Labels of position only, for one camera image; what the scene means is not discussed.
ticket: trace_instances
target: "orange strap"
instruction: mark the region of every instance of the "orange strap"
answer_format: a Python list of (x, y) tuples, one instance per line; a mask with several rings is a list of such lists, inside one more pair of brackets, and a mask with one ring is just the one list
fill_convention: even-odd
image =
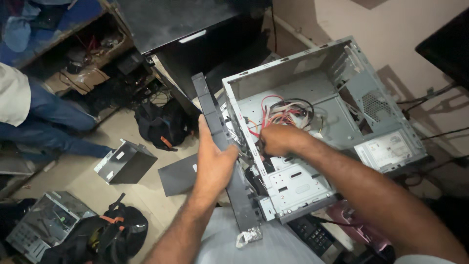
[(112, 219), (112, 218), (107, 217), (107, 216), (99, 216), (99, 218), (102, 218), (102, 219), (106, 220), (107, 222), (109, 222), (111, 224), (115, 224), (115, 222), (124, 222), (123, 217), (116, 217), (116, 218)]
[(166, 144), (166, 146), (168, 146), (168, 148), (173, 148), (173, 145), (171, 145), (171, 143), (169, 143), (169, 141), (167, 139), (165, 139), (163, 136), (161, 136), (161, 141), (164, 142)]

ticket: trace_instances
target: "backpack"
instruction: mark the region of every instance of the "backpack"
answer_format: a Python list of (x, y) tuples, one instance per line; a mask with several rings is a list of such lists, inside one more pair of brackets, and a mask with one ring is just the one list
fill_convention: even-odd
[(174, 98), (163, 107), (144, 102), (135, 110), (134, 117), (140, 136), (159, 149), (177, 151), (173, 147), (182, 144), (189, 133), (188, 115)]
[(148, 221), (121, 203), (123, 193), (102, 216), (81, 219), (62, 244), (47, 249), (39, 264), (125, 264), (142, 248)]

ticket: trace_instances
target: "computer monitor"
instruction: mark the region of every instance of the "computer monitor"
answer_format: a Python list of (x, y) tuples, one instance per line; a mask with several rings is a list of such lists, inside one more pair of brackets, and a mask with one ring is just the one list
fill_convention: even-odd
[(469, 90), (469, 8), (420, 43), (416, 51)]

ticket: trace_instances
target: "black keyboard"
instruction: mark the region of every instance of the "black keyboard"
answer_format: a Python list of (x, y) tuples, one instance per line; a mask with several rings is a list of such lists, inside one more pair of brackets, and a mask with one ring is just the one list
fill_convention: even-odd
[(334, 243), (335, 238), (309, 215), (288, 222), (293, 231), (316, 253), (322, 256)]

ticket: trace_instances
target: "white cloth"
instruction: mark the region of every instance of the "white cloth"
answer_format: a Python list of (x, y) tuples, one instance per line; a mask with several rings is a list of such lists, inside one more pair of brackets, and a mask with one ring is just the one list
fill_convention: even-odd
[(407, 256), (402, 256), (396, 259), (394, 264), (455, 264), (455, 263), (449, 260), (436, 257), (436, 256), (407, 255)]
[[(299, 238), (278, 221), (261, 225), (263, 239), (236, 248), (239, 233), (233, 210), (215, 208), (202, 236), (200, 251), (195, 264), (259, 264), (259, 263), (312, 263), (324, 262)], [(407, 255), (394, 264), (455, 264), (435, 256)]]
[(19, 126), (28, 116), (30, 105), (28, 77), (0, 62), (0, 122)]

